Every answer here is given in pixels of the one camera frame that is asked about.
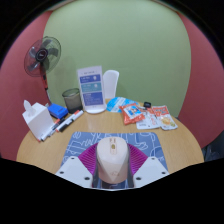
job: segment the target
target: framed sign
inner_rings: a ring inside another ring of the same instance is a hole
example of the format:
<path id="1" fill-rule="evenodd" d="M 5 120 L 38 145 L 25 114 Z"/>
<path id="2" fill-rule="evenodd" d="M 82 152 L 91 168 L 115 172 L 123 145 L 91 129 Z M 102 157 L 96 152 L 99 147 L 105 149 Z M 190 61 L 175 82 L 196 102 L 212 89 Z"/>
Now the framed sign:
<path id="1" fill-rule="evenodd" d="M 94 66 L 77 70 L 80 95 L 84 110 L 100 113 L 106 109 L 102 67 Z"/>

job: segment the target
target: blue mouse pad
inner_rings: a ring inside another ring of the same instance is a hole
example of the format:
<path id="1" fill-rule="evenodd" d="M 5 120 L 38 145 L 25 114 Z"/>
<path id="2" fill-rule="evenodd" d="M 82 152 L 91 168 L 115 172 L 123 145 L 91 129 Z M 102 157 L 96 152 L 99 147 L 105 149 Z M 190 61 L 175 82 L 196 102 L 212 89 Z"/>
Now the blue mouse pad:
<path id="1" fill-rule="evenodd" d="M 91 133 L 91 132 L 74 132 L 66 148 L 62 164 L 67 161 L 70 156 L 79 156 L 84 150 L 91 145 L 98 143 L 101 139 L 106 137 L 121 137 L 127 143 L 137 147 L 144 152 L 148 157 L 155 156 L 162 165 L 167 169 L 166 160 L 160 145 L 158 136 L 153 132 L 141 133 Z M 128 181 L 125 180 L 119 184 L 108 184 L 99 181 L 97 188 L 107 189 L 127 189 Z"/>

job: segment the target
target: packet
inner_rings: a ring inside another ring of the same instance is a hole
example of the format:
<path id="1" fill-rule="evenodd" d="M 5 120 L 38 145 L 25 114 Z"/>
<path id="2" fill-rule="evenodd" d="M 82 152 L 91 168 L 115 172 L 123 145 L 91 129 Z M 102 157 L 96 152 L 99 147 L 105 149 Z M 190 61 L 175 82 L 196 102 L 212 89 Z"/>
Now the packet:
<path id="1" fill-rule="evenodd" d="M 139 110 L 136 103 L 119 106 L 119 108 L 122 111 L 125 125 L 145 119 L 145 116 Z"/>
<path id="2" fill-rule="evenodd" d="M 147 110 L 140 109 L 140 111 L 142 111 L 145 119 L 136 122 L 137 129 L 154 129 L 160 127 L 152 108 L 147 108 Z"/>
<path id="3" fill-rule="evenodd" d="M 167 106 L 153 106 L 152 110 L 154 111 L 160 127 L 163 130 L 172 130 L 178 127 L 173 121 Z"/>
<path id="4" fill-rule="evenodd" d="M 121 113 L 119 106 L 124 106 L 131 103 L 136 103 L 136 105 L 138 105 L 138 102 L 136 101 L 129 100 L 124 97 L 115 97 L 107 103 L 107 110 L 110 112 Z"/>

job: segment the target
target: wall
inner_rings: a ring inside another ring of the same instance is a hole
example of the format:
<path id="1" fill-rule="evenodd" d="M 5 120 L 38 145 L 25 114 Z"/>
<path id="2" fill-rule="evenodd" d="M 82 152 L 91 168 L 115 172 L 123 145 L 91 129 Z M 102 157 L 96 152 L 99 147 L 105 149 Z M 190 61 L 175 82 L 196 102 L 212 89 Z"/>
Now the wall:
<path id="1" fill-rule="evenodd" d="M 224 72 L 204 34 L 185 16 L 179 16 L 191 45 L 191 76 L 179 118 L 203 148 L 224 130 Z"/>
<path id="2" fill-rule="evenodd" d="M 80 0 L 55 10 L 45 35 L 62 47 L 57 69 L 48 75 L 51 100 L 78 87 L 76 69 L 102 65 L 120 72 L 117 96 L 166 104 L 177 116 L 190 77 L 186 29 L 172 10 L 147 0 Z"/>
<path id="3" fill-rule="evenodd" d="M 48 102 L 41 78 L 29 76 L 24 70 L 24 58 L 34 42 L 43 37 L 51 12 L 34 20 L 11 46 L 0 71 L 0 153 L 5 159 L 16 160 L 19 145 L 29 131 L 22 113 L 24 100 L 31 105 Z"/>

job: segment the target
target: tissue box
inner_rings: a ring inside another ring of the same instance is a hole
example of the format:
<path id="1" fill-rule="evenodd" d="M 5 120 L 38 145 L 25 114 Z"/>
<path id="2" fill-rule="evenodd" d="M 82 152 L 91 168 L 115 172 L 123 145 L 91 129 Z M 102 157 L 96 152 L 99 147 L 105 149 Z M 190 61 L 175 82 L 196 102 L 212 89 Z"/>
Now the tissue box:
<path id="1" fill-rule="evenodd" d="M 34 115 L 29 115 L 28 111 L 23 113 L 23 118 L 26 121 L 28 127 L 32 131 L 33 135 L 40 140 L 41 136 L 54 125 L 51 115 L 47 107 L 35 103 L 32 108 L 35 109 Z"/>

